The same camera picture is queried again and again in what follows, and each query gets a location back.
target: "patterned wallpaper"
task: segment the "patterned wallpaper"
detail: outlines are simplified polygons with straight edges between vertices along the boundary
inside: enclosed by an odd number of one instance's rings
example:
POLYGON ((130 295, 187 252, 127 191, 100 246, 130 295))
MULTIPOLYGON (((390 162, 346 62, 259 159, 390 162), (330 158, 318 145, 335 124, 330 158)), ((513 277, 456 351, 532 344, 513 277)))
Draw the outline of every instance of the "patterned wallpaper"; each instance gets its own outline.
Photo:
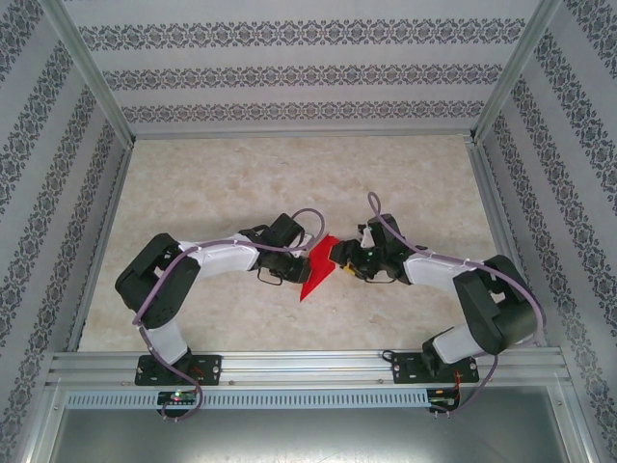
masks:
POLYGON ((65 4, 145 135, 472 128, 537 0, 65 4))
POLYGON ((566 1, 484 140, 601 461, 617 461, 617 12, 566 1))
POLYGON ((124 147, 34 0, 0 6, 0 462, 64 350, 124 147))

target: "metal plate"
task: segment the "metal plate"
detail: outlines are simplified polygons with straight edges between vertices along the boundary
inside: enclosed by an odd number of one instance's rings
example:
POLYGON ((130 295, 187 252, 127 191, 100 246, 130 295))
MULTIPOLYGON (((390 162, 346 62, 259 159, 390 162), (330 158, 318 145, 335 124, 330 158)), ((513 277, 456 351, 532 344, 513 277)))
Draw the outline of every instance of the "metal plate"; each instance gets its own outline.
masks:
POLYGON ((452 364, 437 376, 431 375, 417 352, 395 352, 390 361, 394 384, 454 383, 457 372, 461 383, 477 383, 480 380, 477 364, 471 357, 452 364))
MULTIPOLYGON (((191 374, 199 375, 201 386, 218 386, 221 378, 220 355, 194 354, 191 362, 191 374)), ((135 373, 137 386, 190 386, 191 383, 179 378, 159 364, 151 355, 142 355, 135 373)))

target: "red triangular block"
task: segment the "red triangular block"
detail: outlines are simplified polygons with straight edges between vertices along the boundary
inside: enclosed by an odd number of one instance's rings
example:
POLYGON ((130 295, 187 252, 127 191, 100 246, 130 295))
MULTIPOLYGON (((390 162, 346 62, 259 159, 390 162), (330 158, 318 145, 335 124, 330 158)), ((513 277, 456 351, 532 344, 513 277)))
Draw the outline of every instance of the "red triangular block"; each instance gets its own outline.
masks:
POLYGON ((302 285, 300 302, 323 282, 328 275, 335 271, 336 265, 330 260, 330 251, 339 241, 339 239, 327 234, 324 239, 308 253, 308 258, 310 259, 310 276, 307 282, 302 285))

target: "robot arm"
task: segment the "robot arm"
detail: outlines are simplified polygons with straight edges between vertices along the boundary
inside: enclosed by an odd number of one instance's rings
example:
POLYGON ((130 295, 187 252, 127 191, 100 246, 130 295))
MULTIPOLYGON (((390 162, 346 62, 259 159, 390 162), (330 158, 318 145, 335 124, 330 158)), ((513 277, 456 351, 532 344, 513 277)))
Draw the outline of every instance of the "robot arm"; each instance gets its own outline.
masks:
POLYGON ((291 217, 282 214, 270 227, 261 225, 243 230, 224 241, 238 244, 215 244, 202 247, 197 243, 175 241, 166 233, 154 236, 142 252, 128 265, 116 281, 116 291, 124 304, 135 313, 158 282, 159 276, 182 252, 197 247, 182 259, 156 293, 142 317, 146 335, 158 354, 170 365, 186 370, 191 352, 183 339, 176 315, 194 282, 232 271, 269 270, 281 281, 303 283, 310 274, 309 260, 301 251, 281 253, 260 250, 242 242, 282 247, 306 244, 311 236, 291 217))
MULTIPOLYGON (((382 218, 398 232, 391 215, 385 214, 382 218)), ((485 352, 496 355, 533 336, 537 325, 533 309, 504 281, 474 267, 415 254, 377 218, 359 225, 359 232, 362 240, 339 242, 333 247, 330 259, 368 282, 374 281, 377 273, 384 270, 393 282, 436 287, 460 301, 466 323, 422 345, 423 363, 434 376, 462 359, 485 352)), ((494 256, 482 263, 527 288, 507 257, 494 256)))

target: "marble floor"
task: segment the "marble floor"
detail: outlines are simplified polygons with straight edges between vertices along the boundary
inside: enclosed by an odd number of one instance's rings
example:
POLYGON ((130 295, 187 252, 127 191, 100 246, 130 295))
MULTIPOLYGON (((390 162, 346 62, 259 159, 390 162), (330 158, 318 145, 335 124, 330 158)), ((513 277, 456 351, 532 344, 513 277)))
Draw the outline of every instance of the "marble floor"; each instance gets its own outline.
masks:
MULTIPOLYGON (((205 241, 316 207, 327 231, 356 236, 381 197, 417 244, 463 258, 495 254, 462 137, 138 141, 81 340, 81 351, 141 351, 114 282, 149 240, 205 241)), ((299 220, 316 231, 310 216, 299 220)), ((463 321, 458 302, 425 286, 368 285, 336 270, 302 304, 300 286, 256 272, 197 283, 179 314, 194 350, 419 348, 463 321)))

